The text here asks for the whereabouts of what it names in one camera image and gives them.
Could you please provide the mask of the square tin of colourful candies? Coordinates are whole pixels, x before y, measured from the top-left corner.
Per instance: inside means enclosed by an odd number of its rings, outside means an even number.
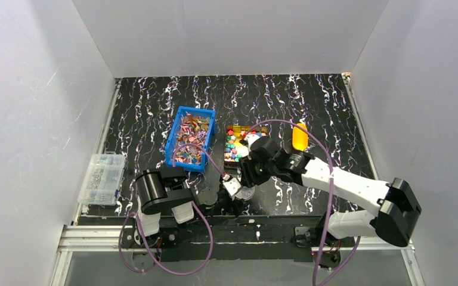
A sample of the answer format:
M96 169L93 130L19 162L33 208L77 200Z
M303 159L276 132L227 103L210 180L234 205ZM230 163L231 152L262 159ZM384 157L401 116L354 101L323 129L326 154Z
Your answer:
M250 126L229 125L225 128L224 167L238 169L239 161L249 154L248 147L240 141L250 132L257 136L268 136L266 127L250 129Z

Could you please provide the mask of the yellow plastic scoop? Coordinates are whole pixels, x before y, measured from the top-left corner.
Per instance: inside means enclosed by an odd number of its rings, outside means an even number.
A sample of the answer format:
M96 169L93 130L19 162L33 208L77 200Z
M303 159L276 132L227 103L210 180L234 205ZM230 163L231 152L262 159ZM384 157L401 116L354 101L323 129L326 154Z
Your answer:
M306 129L303 123L298 123L292 131L292 147L298 151L305 151L308 148L308 135L302 129Z

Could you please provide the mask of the blue plastic candy bin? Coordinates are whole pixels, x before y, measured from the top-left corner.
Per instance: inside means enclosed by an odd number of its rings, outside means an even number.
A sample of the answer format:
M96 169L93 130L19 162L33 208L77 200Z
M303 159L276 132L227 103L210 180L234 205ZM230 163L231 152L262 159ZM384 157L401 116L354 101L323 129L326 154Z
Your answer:
M205 173L208 157L197 146L209 149L216 131L215 118L214 110L180 106L165 146L166 165Z

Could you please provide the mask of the white round jar lid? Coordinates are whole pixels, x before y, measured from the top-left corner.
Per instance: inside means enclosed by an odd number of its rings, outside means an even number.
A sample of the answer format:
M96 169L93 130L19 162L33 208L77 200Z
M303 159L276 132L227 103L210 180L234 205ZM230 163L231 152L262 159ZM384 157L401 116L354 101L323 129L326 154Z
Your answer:
M242 201L251 200L255 194L255 188L242 187L241 190L235 195L235 197Z

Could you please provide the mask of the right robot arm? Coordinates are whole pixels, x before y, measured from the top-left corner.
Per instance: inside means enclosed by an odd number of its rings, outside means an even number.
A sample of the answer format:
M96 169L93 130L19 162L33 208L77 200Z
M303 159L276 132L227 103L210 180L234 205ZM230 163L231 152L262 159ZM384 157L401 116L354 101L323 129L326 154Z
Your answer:
M379 181L331 168L309 153L287 151L269 137L250 134L243 141L249 154L239 161L241 185L251 188L275 177L332 192L361 210L326 216L330 238L379 237L397 247L409 244L422 208L407 181L400 178Z

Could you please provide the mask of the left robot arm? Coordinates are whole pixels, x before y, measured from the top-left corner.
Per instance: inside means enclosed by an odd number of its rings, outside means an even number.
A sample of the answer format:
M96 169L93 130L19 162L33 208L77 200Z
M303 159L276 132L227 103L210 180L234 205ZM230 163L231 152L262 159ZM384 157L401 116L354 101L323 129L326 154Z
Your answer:
M237 178L224 172L217 176L214 202L199 200L201 193L196 193L193 184L187 182L187 172L182 167L161 167L147 169L136 177L138 208L135 215L136 233L140 244L146 239L150 247L157 247L161 240L171 234L161 233L162 215L172 215L177 225L187 225L200 219L195 208L205 218L214 216L239 217L246 211L251 194L239 185Z

